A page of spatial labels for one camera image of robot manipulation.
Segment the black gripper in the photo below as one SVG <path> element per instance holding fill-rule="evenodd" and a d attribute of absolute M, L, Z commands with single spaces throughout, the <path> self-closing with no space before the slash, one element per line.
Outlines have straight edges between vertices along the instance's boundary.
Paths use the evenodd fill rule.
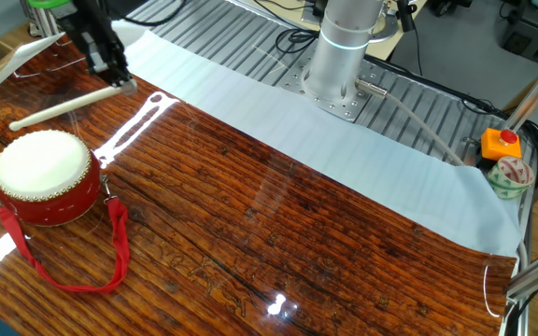
<path fill-rule="evenodd" d="M 95 1 L 66 1 L 56 7 L 56 20 L 87 62 L 92 63 L 95 75 L 123 93 L 137 91 L 124 46 L 112 30 L 111 19 Z"/>

